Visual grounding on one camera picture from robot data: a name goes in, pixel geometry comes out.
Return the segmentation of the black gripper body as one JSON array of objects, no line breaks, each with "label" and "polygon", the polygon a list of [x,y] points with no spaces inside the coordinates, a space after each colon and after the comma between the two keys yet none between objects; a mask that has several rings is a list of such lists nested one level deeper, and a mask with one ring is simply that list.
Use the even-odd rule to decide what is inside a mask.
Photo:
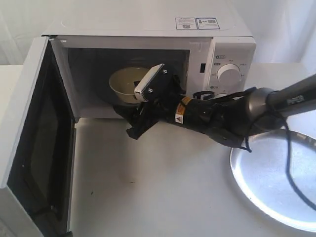
[{"label": "black gripper body", "polygon": [[130,138],[139,139],[158,121],[167,120],[169,114],[175,113],[180,100],[186,94],[180,82],[174,68],[165,64],[149,85],[152,92],[145,92],[147,102],[140,102],[137,106],[113,106],[114,111],[131,125],[126,130]]}]

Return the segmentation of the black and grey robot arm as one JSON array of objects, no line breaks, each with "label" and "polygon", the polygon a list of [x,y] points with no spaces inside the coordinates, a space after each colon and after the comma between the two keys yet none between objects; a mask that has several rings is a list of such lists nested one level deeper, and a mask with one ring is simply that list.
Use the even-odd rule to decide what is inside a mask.
[{"label": "black and grey robot arm", "polygon": [[231,148],[249,150],[249,137],[287,125],[292,115],[316,108],[316,78],[310,76],[283,90],[252,87],[215,98],[212,91],[185,95],[174,71],[160,65],[135,83],[137,106],[115,105],[126,119],[128,136],[139,139],[164,121],[210,137]]}]

